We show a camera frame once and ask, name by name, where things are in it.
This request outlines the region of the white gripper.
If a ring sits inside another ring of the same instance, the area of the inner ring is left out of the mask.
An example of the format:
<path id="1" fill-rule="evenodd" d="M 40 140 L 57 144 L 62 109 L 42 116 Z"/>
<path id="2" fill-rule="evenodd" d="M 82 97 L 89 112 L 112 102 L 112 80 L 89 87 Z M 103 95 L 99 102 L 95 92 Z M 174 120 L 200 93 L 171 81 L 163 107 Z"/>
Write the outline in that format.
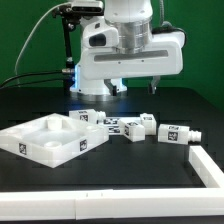
<path id="1" fill-rule="evenodd" d="M 91 23 L 82 33 L 79 86 L 107 87 L 116 96 L 116 84 L 123 78 L 154 76 L 149 83 L 149 93 L 154 94 L 159 76 L 183 69 L 184 44 L 184 32 L 170 26 L 151 30 L 147 21 Z"/>

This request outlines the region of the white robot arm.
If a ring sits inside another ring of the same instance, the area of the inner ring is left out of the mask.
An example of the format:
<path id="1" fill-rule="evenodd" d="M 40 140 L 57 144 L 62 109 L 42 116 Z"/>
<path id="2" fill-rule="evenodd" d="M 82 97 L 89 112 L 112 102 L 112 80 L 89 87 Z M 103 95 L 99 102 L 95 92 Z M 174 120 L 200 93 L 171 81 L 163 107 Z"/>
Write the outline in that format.
<path id="1" fill-rule="evenodd" d="M 75 66 L 74 96 L 108 101 L 127 93 L 124 78 L 152 77 L 155 89 L 164 75 L 183 69 L 183 31 L 151 28 L 151 0 L 72 0 L 81 17 L 81 56 Z"/>

